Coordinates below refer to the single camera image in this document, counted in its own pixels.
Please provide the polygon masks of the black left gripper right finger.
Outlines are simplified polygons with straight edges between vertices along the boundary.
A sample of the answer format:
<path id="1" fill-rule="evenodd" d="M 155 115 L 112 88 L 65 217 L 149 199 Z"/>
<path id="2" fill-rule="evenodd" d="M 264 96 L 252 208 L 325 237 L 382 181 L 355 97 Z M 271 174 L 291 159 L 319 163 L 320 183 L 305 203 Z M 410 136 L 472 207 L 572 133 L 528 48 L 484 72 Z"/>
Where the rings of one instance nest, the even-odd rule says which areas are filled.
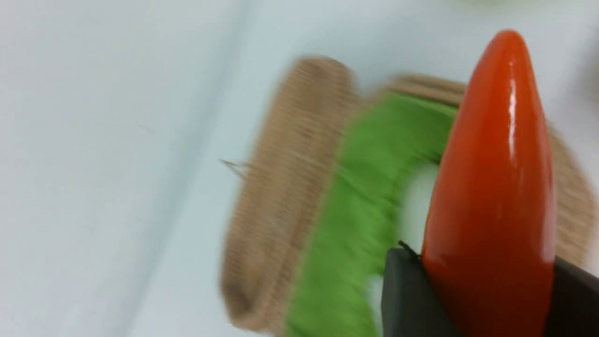
<path id="1" fill-rule="evenodd" d="M 557 256 L 546 337 L 599 335 L 599 279 Z"/>

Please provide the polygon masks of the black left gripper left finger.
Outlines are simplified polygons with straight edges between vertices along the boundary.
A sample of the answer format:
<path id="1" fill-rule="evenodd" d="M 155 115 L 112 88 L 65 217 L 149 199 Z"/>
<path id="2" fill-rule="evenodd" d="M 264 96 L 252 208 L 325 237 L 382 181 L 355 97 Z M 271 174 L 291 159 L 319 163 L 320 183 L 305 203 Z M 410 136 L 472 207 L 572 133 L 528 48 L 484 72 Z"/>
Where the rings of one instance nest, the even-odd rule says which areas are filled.
<path id="1" fill-rule="evenodd" d="M 460 337 L 428 280 L 421 256 L 403 241 L 389 249 L 381 292 L 384 337 Z"/>

